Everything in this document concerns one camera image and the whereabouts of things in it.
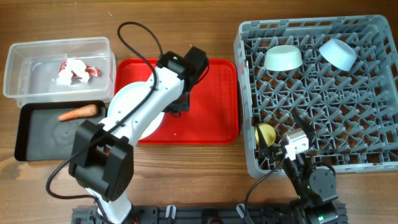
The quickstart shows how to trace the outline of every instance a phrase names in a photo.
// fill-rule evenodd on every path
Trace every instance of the black tray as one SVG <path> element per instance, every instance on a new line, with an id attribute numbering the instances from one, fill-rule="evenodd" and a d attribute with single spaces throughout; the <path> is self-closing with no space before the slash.
<path id="1" fill-rule="evenodd" d="M 57 119 L 61 114 L 90 104 L 97 105 L 97 116 L 62 122 Z M 100 100 L 28 103 L 19 116 L 14 157 L 18 161 L 67 159 L 72 153 L 77 127 L 86 119 L 99 123 L 105 116 L 106 107 Z"/>

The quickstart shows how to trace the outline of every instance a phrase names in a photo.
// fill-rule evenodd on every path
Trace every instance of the orange carrot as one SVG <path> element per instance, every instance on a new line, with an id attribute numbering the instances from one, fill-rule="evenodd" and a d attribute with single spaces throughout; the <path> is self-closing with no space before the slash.
<path id="1" fill-rule="evenodd" d="M 58 120 L 59 121 L 67 121 L 67 120 L 75 119 L 75 118 L 86 118 L 86 117 L 94 116 L 97 114 L 98 114 L 98 108 L 96 105 L 87 105 L 82 108 L 78 108 L 73 111 L 64 113 L 63 115 L 60 115 L 58 117 Z"/>

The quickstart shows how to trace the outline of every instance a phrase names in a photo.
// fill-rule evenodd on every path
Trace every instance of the wooden tabletop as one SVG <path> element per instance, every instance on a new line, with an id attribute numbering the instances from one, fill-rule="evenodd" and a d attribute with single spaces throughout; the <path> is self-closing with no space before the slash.
<path id="1" fill-rule="evenodd" d="M 210 58 L 232 62 L 233 40 L 243 21 L 382 14 L 398 41 L 396 1 L 8 2 L 0 4 L 1 74 L 15 42 L 103 36 L 109 39 L 118 62 L 135 57 L 116 35 L 116 28 L 125 21 L 152 29 L 165 51 L 183 55 L 192 44 Z M 123 35 L 146 57 L 158 56 L 155 42 L 144 31 L 130 27 Z M 69 223 L 72 208 L 87 207 L 92 201 L 63 201 L 47 195 L 45 181 L 59 162 L 17 162 L 14 146 L 19 108 L 15 100 L 4 96 L 0 96 L 0 108 L 0 222 Z M 135 174 L 127 189 L 134 205 L 236 205 L 244 201 L 256 181 L 246 170 L 242 134 L 225 146 L 137 147 L 134 157 Z M 397 223 L 398 173 L 341 174 L 337 181 L 339 200 L 347 204 L 350 223 Z M 63 195 L 85 193 L 66 169 L 52 188 Z M 251 202 L 282 203 L 295 197 L 288 179 L 270 179 L 253 192 Z"/>

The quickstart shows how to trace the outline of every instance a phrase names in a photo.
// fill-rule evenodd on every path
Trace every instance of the gray dish rack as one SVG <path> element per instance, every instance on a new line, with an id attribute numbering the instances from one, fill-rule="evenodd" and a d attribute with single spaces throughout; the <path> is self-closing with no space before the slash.
<path id="1" fill-rule="evenodd" d="M 319 47 L 330 39 L 357 53 L 350 71 L 328 63 Z M 272 72 L 263 67 L 271 47 L 294 45 L 303 65 Z M 269 123 L 281 135 L 295 126 L 292 108 L 316 130 L 312 162 L 337 172 L 398 170 L 398 54 L 383 16 L 321 17 L 243 22 L 234 41 L 243 106 L 249 174 L 259 178 L 275 162 L 258 158 L 254 124 Z M 285 175 L 282 169 L 274 175 Z"/>

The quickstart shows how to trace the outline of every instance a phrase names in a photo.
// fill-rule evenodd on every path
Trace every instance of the yellow object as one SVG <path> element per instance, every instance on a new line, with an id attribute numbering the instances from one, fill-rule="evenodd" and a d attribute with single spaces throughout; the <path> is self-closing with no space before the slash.
<path id="1" fill-rule="evenodd" d="M 260 131 L 266 140 L 268 146 L 271 146 L 276 139 L 275 129 L 269 124 L 259 124 Z M 256 144 L 259 144 L 259 134 L 257 128 L 254 127 L 254 135 L 256 137 Z"/>

